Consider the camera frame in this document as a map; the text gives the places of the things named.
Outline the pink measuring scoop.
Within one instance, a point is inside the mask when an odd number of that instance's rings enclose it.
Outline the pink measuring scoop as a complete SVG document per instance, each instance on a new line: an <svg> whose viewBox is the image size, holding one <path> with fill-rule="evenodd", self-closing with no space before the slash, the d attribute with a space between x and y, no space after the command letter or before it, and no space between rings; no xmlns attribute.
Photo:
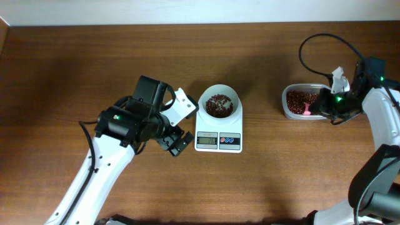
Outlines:
<svg viewBox="0 0 400 225"><path fill-rule="evenodd" d="M310 104L308 104L308 103L304 103L304 112L303 112L303 115L306 115L306 116L310 116L311 115L311 111L309 110L309 106L310 106Z"/></svg>

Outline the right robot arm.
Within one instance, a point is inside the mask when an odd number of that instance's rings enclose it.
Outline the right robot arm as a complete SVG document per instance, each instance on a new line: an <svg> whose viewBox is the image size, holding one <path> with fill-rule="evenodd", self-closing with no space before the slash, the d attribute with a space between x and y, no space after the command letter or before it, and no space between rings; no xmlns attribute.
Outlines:
<svg viewBox="0 0 400 225"><path fill-rule="evenodd" d="M342 124L365 114L375 152L352 179L347 199L307 216L308 224L399 224L399 83L385 78L385 62L370 57L349 82L341 67L329 76L309 111Z"/></svg>

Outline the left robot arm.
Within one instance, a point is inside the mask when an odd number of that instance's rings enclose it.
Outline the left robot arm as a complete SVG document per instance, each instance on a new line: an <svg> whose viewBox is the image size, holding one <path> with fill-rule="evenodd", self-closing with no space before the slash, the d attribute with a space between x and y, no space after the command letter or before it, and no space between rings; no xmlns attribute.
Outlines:
<svg viewBox="0 0 400 225"><path fill-rule="evenodd" d="M154 140L177 157L194 135L179 127L199 109L182 89L141 76L134 93L117 100L93 122L94 135L80 121L89 150L59 206L47 224L94 224L114 183L134 156Z"/></svg>

